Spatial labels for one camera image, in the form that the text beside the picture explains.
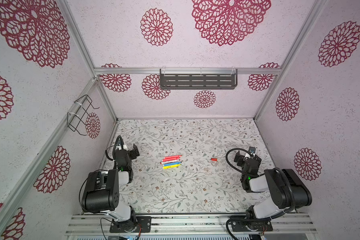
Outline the yellow highlighter pen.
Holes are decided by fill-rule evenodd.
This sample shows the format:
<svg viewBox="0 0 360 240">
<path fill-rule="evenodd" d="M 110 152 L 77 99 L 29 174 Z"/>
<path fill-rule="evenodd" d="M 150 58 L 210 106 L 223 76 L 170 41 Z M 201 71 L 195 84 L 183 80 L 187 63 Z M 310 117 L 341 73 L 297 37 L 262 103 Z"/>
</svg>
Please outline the yellow highlighter pen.
<svg viewBox="0 0 360 240">
<path fill-rule="evenodd" d="M 166 166 L 166 167 L 163 167 L 163 169 L 166 170 L 166 169 L 176 168 L 176 167 L 179 167 L 179 166 L 181 166 L 181 165 L 182 165 L 182 164 Z"/>
</svg>

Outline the blue highlighter pen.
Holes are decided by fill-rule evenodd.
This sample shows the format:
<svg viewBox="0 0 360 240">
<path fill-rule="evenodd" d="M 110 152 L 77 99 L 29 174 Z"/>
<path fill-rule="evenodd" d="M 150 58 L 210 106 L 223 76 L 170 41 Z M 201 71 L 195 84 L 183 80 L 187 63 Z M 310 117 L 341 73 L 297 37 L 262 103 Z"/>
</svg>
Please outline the blue highlighter pen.
<svg viewBox="0 0 360 240">
<path fill-rule="evenodd" d="M 169 167 L 169 166 L 174 166 L 174 165 L 181 165 L 182 162 L 175 162 L 175 163 L 168 163 L 168 164 L 164 164 L 163 167 Z"/>
</svg>

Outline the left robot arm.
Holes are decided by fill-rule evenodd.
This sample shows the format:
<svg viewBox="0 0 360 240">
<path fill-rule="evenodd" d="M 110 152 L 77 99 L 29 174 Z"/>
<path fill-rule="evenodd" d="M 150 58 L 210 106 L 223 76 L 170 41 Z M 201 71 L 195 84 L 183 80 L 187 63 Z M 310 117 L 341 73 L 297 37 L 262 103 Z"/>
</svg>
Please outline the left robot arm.
<svg viewBox="0 0 360 240">
<path fill-rule="evenodd" d="M 132 160 L 140 156 L 139 149 L 133 145 L 128 150 L 126 145 L 111 146 L 112 157 L 105 151 L 108 160 L 114 162 L 110 170 L 96 170 L 90 172 L 79 193 L 82 210 L 85 213 L 106 214 L 114 219 L 118 225 L 137 224 L 134 209 L 121 202 L 120 187 L 130 184 L 134 178 Z"/>
</svg>

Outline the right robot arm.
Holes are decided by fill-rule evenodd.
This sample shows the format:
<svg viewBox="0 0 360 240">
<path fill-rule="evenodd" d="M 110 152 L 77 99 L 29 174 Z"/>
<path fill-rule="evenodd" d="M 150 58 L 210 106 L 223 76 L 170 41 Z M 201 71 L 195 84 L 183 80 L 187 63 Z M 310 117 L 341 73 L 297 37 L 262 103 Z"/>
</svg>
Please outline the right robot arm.
<svg viewBox="0 0 360 240">
<path fill-rule="evenodd" d="M 312 194 L 292 169 L 273 168 L 259 174 L 262 159 L 251 148 L 245 155 L 237 151 L 234 163 L 241 172 L 241 183 L 247 193 L 269 192 L 263 202 L 246 210 L 246 219 L 269 221 L 296 209 L 310 206 Z"/>
</svg>

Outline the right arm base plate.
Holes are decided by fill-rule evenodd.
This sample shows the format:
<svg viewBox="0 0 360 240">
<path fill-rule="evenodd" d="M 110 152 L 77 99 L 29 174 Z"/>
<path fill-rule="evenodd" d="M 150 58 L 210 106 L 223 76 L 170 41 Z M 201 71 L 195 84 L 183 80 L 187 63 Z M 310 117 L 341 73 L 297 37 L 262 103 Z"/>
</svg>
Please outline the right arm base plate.
<svg viewBox="0 0 360 240">
<path fill-rule="evenodd" d="M 231 216 L 227 222 L 234 232 L 271 232 L 273 226 L 270 218 L 247 219 L 245 216 Z"/>
</svg>

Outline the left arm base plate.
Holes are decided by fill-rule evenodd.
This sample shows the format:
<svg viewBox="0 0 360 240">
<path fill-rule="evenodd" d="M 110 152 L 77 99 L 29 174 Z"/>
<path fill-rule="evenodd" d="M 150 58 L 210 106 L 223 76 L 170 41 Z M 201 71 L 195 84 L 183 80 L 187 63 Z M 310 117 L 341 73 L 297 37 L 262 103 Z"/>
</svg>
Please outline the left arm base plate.
<svg viewBox="0 0 360 240">
<path fill-rule="evenodd" d="M 126 234 L 126 233 L 149 233 L 151 231 L 152 217 L 134 217 L 123 222 L 115 222 L 112 220 L 110 233 Z"/>
</svg>

